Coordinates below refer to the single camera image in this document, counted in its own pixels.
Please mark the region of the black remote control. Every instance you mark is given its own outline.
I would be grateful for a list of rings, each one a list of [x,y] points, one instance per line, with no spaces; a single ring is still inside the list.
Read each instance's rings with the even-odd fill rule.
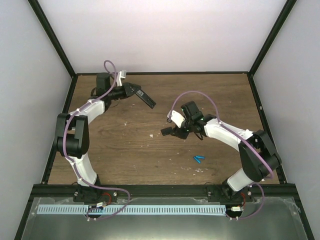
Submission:
[[[151,109],[153,109],[156,106],[156,102],[151,97],[149,97],[143,90],[139,89],[135,94]]]

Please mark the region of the black battery cover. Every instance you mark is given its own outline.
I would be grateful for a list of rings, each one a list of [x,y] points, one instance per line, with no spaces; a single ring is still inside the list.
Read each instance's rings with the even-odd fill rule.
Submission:
[[[167,135],[171,135],[173,128],[172,127],[166,127],[160,130],[162,136],[167,136]]]

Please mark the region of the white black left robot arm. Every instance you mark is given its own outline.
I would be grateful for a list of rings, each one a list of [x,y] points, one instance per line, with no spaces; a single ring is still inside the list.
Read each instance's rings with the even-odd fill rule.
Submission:
[[[123,70],[115,76],[110,73],[97,74],[96,86],[85,104],[72,112],[57,116],[53,143],[71,165],[77,183],[86,187],[84,195],[91,202],[97,202],[101,198],[102,189],[97,186],[100,180],[89,158],[89,125],[110,108],[112,101],[138,95],[142,87],[130,82],[121,83],[125,75]]]

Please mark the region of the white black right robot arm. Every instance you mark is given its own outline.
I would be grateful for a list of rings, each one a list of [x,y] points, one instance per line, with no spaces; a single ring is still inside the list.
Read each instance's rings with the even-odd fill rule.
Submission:
[[[167,121],[173,122],[171,136],[185,140],[194,133],[200,140],[204,137],[218,140],[240,156],[241,168],[222,183],[223,198],[229,202],[240,196],[240,191],[253,183],[271,178],[282,160],[270,136],[263,130],[240,129],[221,121],[216,115],[204,115],[194,101],[181,106],[182,112],[170,110]]]

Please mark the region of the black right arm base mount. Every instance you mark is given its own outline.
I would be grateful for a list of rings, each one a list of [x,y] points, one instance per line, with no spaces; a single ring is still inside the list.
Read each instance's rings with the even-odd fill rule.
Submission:
[[[233,191],[229,186],[224,184],[206,184],[206,193],[209,197],[226,202],[242,202],[253,199],[242,190]]]

